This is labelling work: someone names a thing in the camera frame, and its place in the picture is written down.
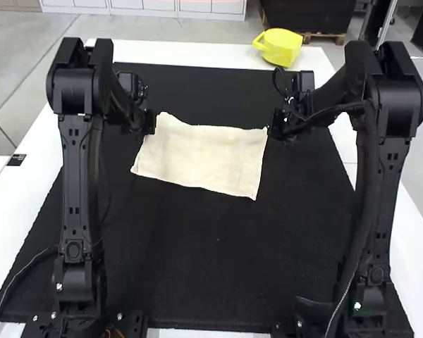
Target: towel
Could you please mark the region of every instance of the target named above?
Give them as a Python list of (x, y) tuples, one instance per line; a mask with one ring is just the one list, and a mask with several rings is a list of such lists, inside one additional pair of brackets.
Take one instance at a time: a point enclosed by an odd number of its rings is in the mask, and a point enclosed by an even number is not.
[(266, 131), (189, 125), (163, 112), (157, 118), (155, 134), (144, 138), (130, 171), (255, 201)]

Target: black box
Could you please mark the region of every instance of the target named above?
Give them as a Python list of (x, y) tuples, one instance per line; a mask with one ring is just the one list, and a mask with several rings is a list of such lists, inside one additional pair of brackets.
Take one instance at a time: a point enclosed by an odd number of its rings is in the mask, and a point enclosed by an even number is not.
[(341, 34), (348, 30), (356, 0), (261, 0), (269, 27), (299, 33)]

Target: yellow bag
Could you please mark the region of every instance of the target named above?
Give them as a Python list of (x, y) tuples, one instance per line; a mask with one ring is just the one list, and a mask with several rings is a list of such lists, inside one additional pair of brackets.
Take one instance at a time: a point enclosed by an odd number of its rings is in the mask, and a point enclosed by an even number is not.
[(266, 61), (288, 68), (299, 56), (302, 35), (283, 28), (271, 28), (256, 37), (252, 45), (262, 51)]

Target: gray floor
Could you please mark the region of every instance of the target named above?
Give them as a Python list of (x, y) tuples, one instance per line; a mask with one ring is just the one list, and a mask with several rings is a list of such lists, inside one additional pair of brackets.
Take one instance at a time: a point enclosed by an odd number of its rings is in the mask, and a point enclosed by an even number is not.
[[(410, 18), (397, 19), (387, 39), (404, 41), (411, 55), (422, 56), (409, 42), (410, 22)], [(362, 18), (353, 18), (347, 40), (357, 39), (361, 25)], [(255, 0), (249, 0), (243, 23), (0, 12), (0, 124), (16, 144), (25, 136), (46, 102), (44, 79), (63, 36), (250, 44), (261, 31)], [(323, 47), (335, 68), (344, 64), (343, 48), (329, 39), (314, 39), (312, 45)], [(415, 64), (423, 77), (423, 61)], [(12, 153), (12, 145), (0, 133), (0, 154)], [(423, 126), (412, 143), (403, 182), (423, 215)]]

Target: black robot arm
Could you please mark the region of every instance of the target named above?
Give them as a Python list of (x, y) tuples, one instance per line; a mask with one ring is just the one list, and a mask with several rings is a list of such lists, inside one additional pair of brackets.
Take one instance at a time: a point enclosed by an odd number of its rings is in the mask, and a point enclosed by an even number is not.
[[(108, 123), (123, 132), (153, 134), (156, 120), (145, 108), (141, 79), (113, 71), (113, 48), (110, 39), (85, 48), (81, 39), (65, 38), (47, 75), (63, 147), (63, 227), (52, 277), (53, 312), (27, 325), (23, 337), (101, 337), (109, 325), (97, 198), (102, 130)], [(40, 325), (44, 320), (47, 325)]]
[(316, 127), (328, 127), (342, 112), (357, 131), (351, 240), (333, 301), (296, 298), (297, 334), (304, 338), (378, 337), (388, 331), (393, 215), (410, 142), (423, 121), (423, 81), (402, 43), (387, 42), (373, 52), (366, 42), (349, 42), (345, 58), (345, 65), (316, 90), (312, 72), (273, 74), (285, 101), (274, 111), (272, 137), (295, 141)]

